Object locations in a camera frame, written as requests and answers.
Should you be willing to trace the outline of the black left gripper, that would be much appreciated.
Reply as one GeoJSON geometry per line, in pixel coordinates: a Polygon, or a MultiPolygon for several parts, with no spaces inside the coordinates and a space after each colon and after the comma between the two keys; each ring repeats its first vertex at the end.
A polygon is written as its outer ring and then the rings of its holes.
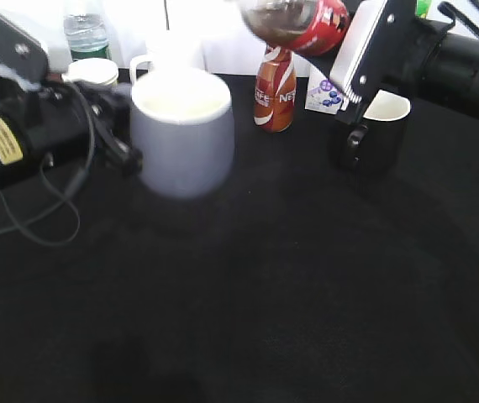
{"type": "Polygon", "coordinates": [[[130,112],[128,97],[116,90],[87,81],[49,81],[26,99],[23,132],[29,155],[73,160],[86,154],[93,139],[104,164],[124,176],[136,175],[143,156],[130,139],[130,112]]]}

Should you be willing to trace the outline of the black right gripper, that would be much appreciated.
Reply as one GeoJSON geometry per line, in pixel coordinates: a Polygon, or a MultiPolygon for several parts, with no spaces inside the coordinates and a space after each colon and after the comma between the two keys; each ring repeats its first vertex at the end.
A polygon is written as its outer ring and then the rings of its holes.
{"type": "Polygon", "coordinates": [[[387,1],[352,83],[362,100],[358,104],[348,101],[345,110],[336,114],[336,120],[348,125],[358,123],[381,89],[415,97],[413,80],[406,72],[417,36],[415,8],[415,1],[387,1]]]}

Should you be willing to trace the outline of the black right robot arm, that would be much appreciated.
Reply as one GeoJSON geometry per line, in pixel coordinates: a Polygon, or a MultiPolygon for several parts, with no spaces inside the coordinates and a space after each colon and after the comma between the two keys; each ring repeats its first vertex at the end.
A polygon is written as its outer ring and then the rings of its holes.
{"type": "Polygon", "coordinates": [[[479,120],[479,38],[420,18],[414,1],[362,1],[331,52],[329,79],[356,123],[379,90],[420,98],[479,120]]]}

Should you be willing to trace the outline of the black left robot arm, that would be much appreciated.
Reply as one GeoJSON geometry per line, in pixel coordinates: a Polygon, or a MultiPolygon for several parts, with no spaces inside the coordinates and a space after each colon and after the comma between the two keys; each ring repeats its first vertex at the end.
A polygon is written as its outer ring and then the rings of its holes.
{"type": "Polygon", "coordinates": [[[143,155],[131,143],[130,110],[126,95],[88,81],[44,81],[26,92],[0,78],[0,189],[77,159],[83,165],[64,200],[81,189],[96,158],[124,176],[139,174],[143,155]]]}

